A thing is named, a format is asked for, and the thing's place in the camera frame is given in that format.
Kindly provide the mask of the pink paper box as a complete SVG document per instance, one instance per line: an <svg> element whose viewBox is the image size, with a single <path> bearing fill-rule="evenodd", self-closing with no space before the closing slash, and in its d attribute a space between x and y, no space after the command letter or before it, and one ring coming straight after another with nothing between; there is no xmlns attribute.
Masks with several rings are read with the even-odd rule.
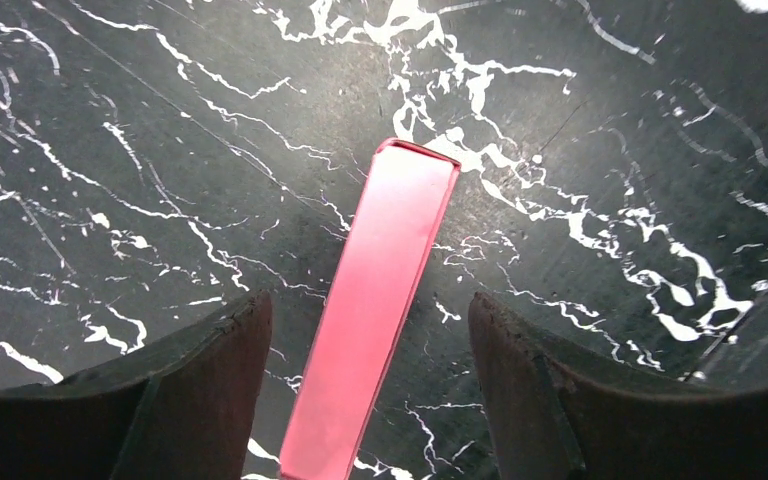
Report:
<svg viewBox="0 0 768 480"><path fill-rule="evenodd" d="M460 165L391 138L369 174L279 455L283 479L346 479Z"/></svg>

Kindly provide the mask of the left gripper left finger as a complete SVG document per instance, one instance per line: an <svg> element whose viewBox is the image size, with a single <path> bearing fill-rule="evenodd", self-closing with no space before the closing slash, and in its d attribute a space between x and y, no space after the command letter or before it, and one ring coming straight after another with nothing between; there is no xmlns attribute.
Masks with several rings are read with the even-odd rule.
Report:
<svg viewBox="0 0 768 480"><path fill-rule="evenodd" d="M237 479L272 336L261 291L54 385L0 390L0 479Z"/></svg>

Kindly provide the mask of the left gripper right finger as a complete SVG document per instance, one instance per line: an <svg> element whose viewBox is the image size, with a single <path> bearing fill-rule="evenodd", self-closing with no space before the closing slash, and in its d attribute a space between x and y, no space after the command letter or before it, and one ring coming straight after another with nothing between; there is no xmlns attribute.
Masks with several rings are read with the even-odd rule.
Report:
<svg viewBox="0 0 768 480"><path fill-rule="evenodd" d="M768 479L768 388L633 368L484 293L468 324L502 478Z"/></svg>

